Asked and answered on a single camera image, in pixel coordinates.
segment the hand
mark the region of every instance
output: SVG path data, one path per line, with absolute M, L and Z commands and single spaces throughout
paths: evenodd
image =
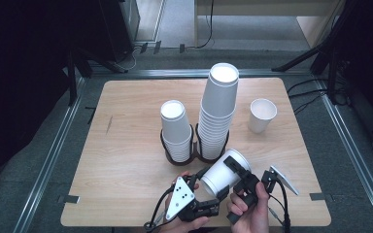
M 182 177 L 182 176 L 189 176 L 189 172 L 188 171 L 182 172 L 182 174 L 179 175 L 178 177 Z M 194 189 L 197 189 L 198 187 L 199 187 L 199 184 L 196 183 Z M 171 202 L 171 197 L 172 197 L 172 193 L 170 193 L 168 195 L 168 198 L 165 200 L 165 209 L 168 208 L 169 203 Z M 201 228 L 203 225 L 205 225 L 209 221 L 210 219 L 207 216 L 199 217 L 191 222 L 181 221 L 178 217 L 176 217 L 174 220 L 172 220 L 168 224 L 163 225 L 159 233 L 187 233 L 191 230 L 196 230 L 196 229 Z
M 269 232 L 268 221 L 268 199 L 269 195 L 265 191 L 263 183 L 259 182 L 255 186 L 258 196 L 257 205 L 248 208 L 247 204 L 236 194 L 231 193 L 231 200 L 226 203 L 230 212 L 241 216 L 240 219 L 231 226 L 233 233 L 267 233 Z

